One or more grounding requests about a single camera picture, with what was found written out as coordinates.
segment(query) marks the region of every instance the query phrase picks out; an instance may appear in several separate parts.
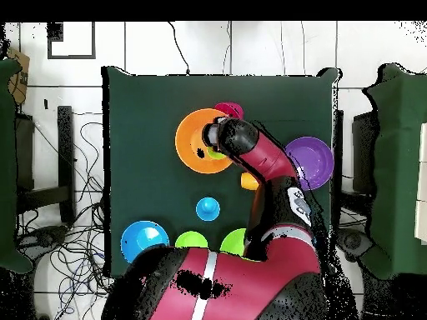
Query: pink bowl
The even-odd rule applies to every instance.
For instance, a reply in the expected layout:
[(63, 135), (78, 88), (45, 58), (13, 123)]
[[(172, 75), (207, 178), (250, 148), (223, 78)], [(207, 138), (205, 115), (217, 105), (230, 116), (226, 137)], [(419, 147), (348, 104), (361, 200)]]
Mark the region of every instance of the pink bowl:
[(229, 115), (230, 117), (243, 119), (244, 110), (237, 103), (234, 102), (221, 102), (215, 106), (215, 109)]

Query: orange cup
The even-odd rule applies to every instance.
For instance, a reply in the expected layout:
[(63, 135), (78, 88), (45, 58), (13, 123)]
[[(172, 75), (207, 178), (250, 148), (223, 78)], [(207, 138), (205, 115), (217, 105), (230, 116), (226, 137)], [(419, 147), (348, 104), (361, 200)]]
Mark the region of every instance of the orange cup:
[(213, 174), (223, 171), (231, 165), (229, 158), (209, 154), (203, 142), (202, 131), (206, 124), (213, 123), (216, 117), (224, 114), (216, 109), (206, 108), (192, 112), (179, 124), (175, 134), (175, 147), (183, 163), (202, 174)]
[(243, 189), (257, 190), (259, 183), (252, 174), (245, 172), (240, 177), (240, 185)]

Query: small blue cone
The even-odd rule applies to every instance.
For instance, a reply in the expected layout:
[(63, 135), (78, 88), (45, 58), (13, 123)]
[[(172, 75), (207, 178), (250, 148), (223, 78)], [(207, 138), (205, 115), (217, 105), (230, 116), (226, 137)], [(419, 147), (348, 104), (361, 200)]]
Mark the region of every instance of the small blue cone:
[(196, 213), (202, 221), (213, 221), (219, 215), (219, 203), (213, 197), (204, 197), (197, 203)]

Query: lime green cup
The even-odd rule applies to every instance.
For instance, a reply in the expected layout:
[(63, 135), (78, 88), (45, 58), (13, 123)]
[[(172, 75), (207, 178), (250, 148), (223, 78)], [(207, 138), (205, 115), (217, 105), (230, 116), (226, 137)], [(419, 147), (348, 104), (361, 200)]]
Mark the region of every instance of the lime green cup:
[(197, 248), (207, 248), (208, 241), (199, 232), (188, 231), (181, 234), (175, 242), (176, 248), (188, 248), (188, 247), (197, 247)]
[(221, 243), (221, 252), (227, 252), (242, 257), (244, 255), (244, 232), (246, 228), (239, 228), (229, 233)]
[(227, 156), (225, 156), (224, 154), (220, 153), (220, 152), (215, 152), (211, 147), (206, 148), (206, 151), (208, 151), (208, 155), (212, 158), (212, 159), (224, 159)]

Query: dark green tablecloth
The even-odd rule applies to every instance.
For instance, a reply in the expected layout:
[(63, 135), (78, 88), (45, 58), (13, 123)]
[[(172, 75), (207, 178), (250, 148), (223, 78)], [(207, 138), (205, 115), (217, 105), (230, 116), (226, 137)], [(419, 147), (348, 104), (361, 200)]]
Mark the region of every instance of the dark green tablecloth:
[[(260, 121), (283, 145), (302, 136), (330, 145), (332, 87), (338, 75), (336, 69), (319, 77), (156, 77), (130, 76), (115, 67), (103, 71), (110, 123), (111, 244), (106, 250), (111, 250), (111, 275), (123, 274), (128, 266), (120, 238), (138, 220), (159, 223), (171, 244), (183, 232), (198, 231), (213, 250), (219, 250), (229, 232), (246, 227), (254, 192), (240, 187), (243, 170), (232, 165), (203, 175), (185, 166), (174, 146), (183, 118), (216, 103), (237, 102), (244, 119)], [(314, 195), (328, 224), (329, 184)], [(197, 201), (207, 196), (221, 207), (213, 222), (201, 221), (195, 212)]]
[(8, 91), (9, 79), (21, 70), (16, 60), (0, 60), (0, 267), (27, 273), (33, 269), (33, 265), (15, 249), (13, 241), (18, 232), (16, 105)]
[(414, 237), (421, 124), (427, 122), (427, 76), (395, 64), (367, 93), (378, 111), (380, 132), (374, 150), (377, 194), (369, 234), (377, 246), (362, 263), (378, 278), (399, 273), (427, 274), (427, 246)]

